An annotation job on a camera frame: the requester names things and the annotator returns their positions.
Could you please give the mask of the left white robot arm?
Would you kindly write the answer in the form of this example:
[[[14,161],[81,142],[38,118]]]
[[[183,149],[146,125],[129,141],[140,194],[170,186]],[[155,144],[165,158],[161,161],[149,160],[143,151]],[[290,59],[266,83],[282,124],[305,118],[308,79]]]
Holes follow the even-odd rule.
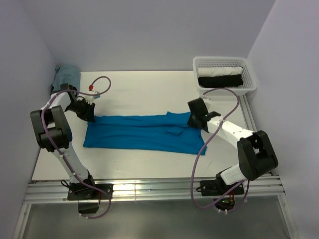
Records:
[[[77,99],[77,96],[75,87],[62,84],[60,90],[51,95],[46,106],[30,113],[30,119],[40,148],[58,158],[70,178],[69,183],[62,180],[61,184],[68,188],[71,195],[91,199],[97,194],[97,186],[75,153],[65,112],[71,111],[81,120],[95,122],[95,104],[85,98]]]

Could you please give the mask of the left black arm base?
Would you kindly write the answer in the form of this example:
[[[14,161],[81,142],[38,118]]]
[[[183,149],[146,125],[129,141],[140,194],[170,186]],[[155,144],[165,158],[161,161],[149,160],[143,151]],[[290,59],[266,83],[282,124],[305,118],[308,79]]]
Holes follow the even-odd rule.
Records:
[[[83,182],[91,187],[82,183],[60,181],[61,185],[68,189],[67,200],[78,202],[78,212],[80,214],[95,214],[99,210],[101,200],[110,201],[112,199],[114,185],[111,183],[96,184],[91,175]]]

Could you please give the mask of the bright blue t-shirt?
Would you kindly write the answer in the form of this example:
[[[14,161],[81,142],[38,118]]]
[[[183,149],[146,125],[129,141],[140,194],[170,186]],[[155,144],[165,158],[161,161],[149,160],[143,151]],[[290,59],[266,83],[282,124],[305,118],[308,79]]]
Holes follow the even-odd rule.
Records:
[[[88,123],[83,146],[205,155],[201,131],[187,125],[189,117],[189,112],[95,117]]]

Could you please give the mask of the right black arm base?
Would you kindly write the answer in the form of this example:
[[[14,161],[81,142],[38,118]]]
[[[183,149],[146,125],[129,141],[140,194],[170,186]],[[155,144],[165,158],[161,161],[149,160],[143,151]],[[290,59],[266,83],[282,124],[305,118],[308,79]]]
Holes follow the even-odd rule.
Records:
[[[196,188],[196,192],[200,193],[203,197],[222,196],[229,190],[231,191],[219,201],[217,198],[213,199],[217,212],[224,214],[232,212],[238,207],[238,205],[236,205],[236,195],[243,195],[243,202],[246,202],[249,182],[246,190],[244,190],[244,181],[226,185],[226,183],[222,180],[220,173],[218,173],[214,180],[201,180],[200,186]]]

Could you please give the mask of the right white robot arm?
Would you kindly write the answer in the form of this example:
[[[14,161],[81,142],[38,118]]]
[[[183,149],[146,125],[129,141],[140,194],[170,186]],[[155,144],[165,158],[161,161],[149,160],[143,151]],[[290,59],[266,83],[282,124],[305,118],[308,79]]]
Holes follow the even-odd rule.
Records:
[[[216,175],[216,190],[227,194],[233,184],[263,176],[278,167],[278,160],[268,135],[260,131],[244,129],[217,112],[209,112],[204,100],[188,102],[190,117],[188,126],[218,136],[237,149],[238,164]]]

